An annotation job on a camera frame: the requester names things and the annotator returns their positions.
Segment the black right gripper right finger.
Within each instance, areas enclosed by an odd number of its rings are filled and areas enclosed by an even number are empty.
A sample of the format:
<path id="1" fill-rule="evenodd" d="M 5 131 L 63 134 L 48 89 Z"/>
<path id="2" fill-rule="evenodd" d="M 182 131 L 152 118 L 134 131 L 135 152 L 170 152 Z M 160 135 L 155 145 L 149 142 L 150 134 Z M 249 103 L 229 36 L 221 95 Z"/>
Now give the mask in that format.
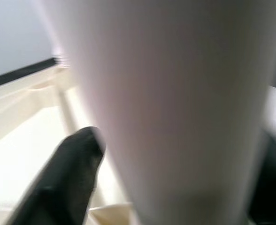
<path id="1" fill-rule="evenodd" d="M 276 138 L 264 132 L 263 140 L 264 159 L 248 216 L 256 225 L 276 225 Z"/>

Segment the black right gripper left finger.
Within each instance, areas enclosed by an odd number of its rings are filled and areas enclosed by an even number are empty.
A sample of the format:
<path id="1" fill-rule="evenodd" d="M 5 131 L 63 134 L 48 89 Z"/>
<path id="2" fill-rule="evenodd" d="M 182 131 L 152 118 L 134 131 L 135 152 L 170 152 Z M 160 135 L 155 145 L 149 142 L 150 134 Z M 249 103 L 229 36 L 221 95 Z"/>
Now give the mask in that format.
<path id="1" fill-rule="evenodd" d="M 82 225 L 104 153 L 97 127 L 66 137 L 5 225 Z"/>

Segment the white plastic children table top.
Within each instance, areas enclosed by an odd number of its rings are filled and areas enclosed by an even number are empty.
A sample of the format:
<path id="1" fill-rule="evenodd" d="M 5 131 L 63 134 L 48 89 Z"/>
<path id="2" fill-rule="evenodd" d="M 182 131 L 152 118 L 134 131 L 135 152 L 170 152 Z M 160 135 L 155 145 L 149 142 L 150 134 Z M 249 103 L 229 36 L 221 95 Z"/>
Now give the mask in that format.
<path id="1" fill-rule="evenodd" d="M 50 67 L 0 86 L 0 225 L 67 136 L 95 117 L 70 68 Z"/>

